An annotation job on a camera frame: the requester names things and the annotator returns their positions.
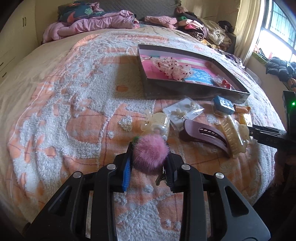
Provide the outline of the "cream large claw clip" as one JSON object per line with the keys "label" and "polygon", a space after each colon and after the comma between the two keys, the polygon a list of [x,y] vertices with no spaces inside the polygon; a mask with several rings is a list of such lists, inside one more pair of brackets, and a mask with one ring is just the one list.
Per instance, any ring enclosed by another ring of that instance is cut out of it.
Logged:
{"label": "cream large claw clip", "polygon": [[237,158],[240,153],[246,153],[250,141],[249,128],[240,124],[231,115],[227,115],[220,125],[228,141],[232,157]]}

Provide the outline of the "red cherry hair clips pack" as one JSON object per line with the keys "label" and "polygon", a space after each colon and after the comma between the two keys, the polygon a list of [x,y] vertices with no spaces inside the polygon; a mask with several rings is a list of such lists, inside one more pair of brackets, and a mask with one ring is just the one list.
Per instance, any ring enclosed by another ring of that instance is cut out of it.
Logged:
{"label": "red cherry hair clips pack", "polygon": [[229,90],[235,90],[233,85],[220,75],[213,77],[212,80],[218,87],[229,89]]}

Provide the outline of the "mauve oval hair clip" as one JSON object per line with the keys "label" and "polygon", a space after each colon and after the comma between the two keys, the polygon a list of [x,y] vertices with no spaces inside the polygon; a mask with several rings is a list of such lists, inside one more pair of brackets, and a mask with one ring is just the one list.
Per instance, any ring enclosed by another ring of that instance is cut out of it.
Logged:
{"label": "mauve oval hair clip", "polygon": [[231,157],[230,146],[221,131],[193,120],[185,120],[183,129],[179,132],[179,138],[184,142],[201,142],[213,145],[222,150],[227,157]]}

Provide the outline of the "pink pompom hair clip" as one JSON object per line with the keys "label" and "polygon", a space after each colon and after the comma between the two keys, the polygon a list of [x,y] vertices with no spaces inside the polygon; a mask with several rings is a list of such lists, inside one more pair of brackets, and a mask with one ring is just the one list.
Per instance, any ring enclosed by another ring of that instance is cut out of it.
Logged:
{"label": "pink pompom hair clip", "polygon": [[164,180],[163,166],[169,153],[166,141],[158,134],[136,136],[132,139],[133,168],[147,174],[158,175],[156,186]]}

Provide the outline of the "cream pearl claw clip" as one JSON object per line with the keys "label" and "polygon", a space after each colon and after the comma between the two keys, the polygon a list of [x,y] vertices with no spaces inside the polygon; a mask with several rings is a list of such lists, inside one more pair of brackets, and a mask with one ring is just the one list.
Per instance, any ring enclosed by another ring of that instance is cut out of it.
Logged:
{"label": "cream pearl claw clip", "polygon": [[140,126],[142,135],[157,134],[167,141],[170,130],[169,116],[163,112],[152,113],[148,109],[145,110],[145,114],[145,122]]}

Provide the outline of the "sheer pink bow hair clip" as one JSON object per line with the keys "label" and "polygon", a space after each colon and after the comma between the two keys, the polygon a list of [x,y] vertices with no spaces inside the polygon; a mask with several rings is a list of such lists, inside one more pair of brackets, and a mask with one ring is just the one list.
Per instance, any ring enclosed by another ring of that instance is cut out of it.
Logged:
{"label": "sheer pink bow hair clip", "polygon": [[172,57],[170,58],[150,58],[153,66],[155,66],[160,72],[164,73],[167,78],[182,81],[188,77],[191,77],[194,72],[191,65],[179,62]]}

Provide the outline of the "window with grille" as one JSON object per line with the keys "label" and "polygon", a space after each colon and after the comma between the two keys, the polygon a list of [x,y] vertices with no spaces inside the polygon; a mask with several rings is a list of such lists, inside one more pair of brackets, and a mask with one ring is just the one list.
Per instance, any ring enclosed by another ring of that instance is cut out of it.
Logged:
{"label": "window with grille", "polygon": [[265,1],[262,25],[254,51],[267,59],[295,61],[295,18],[281,1]]}

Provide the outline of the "earring card in plastic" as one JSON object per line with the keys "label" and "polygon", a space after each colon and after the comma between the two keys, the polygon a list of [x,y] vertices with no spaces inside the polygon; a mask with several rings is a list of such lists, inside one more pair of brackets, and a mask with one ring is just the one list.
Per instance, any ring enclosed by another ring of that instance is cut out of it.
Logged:
{"label": "earring card in plastic", "polygon": [[170,106],[163,108],[163,113],[170,118],[170,123],[175,131],[183,128],[185,120],[193,120],[204,111],[204,108],[191,98],[184,98]]}

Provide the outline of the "cream curtain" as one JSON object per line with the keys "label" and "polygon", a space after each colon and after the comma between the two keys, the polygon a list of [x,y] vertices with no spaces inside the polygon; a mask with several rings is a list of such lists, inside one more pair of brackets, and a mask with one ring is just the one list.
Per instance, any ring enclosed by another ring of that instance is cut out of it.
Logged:
{"label": "cream curtain", "polygon": [[234,55],[247,65],[259,37],[265,11],[263,0],[240,1],[235,26],[236,44]]}

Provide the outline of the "black shallow box pink lining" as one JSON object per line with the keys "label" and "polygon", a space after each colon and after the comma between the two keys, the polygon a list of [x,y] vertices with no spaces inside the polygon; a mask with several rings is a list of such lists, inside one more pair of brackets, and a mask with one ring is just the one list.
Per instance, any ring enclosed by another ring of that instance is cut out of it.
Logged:
{"label": "black shallow box pink lining", "polygon": [[153,45],[138,45],[137,57],[147,99],[211,101],[220,96],[244,103],[250,95],[225,64],[211,57]]}

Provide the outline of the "pink knitted garment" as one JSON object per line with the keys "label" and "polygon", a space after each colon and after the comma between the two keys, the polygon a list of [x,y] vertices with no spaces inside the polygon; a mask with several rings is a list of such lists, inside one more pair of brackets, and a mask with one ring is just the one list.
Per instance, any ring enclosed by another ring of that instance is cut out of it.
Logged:
{"label": "pink knitted garment", "polygon": [[144,21],[156,25],[161,25],[169,29],[177,29],[178,21],[176,18],[170,16],[146,16]]}

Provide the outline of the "grey quilted headboard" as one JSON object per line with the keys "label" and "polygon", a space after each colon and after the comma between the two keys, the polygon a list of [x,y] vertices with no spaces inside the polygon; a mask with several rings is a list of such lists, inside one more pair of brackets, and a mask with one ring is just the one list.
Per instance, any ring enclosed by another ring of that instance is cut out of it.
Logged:
{"label": "grey quilted headboard", "polygon": [[174,16],[175,8],[181,6],[176,0],[101,0],[85,1],[99,2],[99,7],[105,11],[128,10],[134,13],[138,20],[146,16]]}

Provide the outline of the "pink crumpled duvet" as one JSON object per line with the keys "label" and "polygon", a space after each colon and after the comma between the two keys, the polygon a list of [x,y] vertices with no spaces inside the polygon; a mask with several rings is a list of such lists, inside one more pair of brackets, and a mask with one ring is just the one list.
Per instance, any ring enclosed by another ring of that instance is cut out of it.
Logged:
{"label": "pink crumpled duvet", "polygon": [[127,10],[105,13],[89,19],[80,19],[74,23],[55,22],[49,25],[43,33],[42,43],[64,39],[79,33],[102,29],[137,29],[139,21]]}

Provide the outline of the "cream built-in wardrobe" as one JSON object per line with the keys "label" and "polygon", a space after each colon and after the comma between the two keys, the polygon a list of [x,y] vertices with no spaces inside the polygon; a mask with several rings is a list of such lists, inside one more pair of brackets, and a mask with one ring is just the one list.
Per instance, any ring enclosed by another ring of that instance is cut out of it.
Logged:
{"label": "cream built-in wardrobe", "polygon": [[1,30],[1,82],[37,47],[35,1],[22,1]]}

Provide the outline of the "dark floral pillow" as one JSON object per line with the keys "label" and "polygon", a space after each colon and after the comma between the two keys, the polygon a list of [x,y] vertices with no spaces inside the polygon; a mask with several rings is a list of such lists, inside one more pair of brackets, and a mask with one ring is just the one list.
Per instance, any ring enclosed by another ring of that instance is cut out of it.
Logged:
{"label": "dark floral pillow", "polygon": [[74,23],[77,20],[100,16],[104,12],[99,6],[99,2],[87,3],[84,1],[74,1],[58,7],[58,21]]}

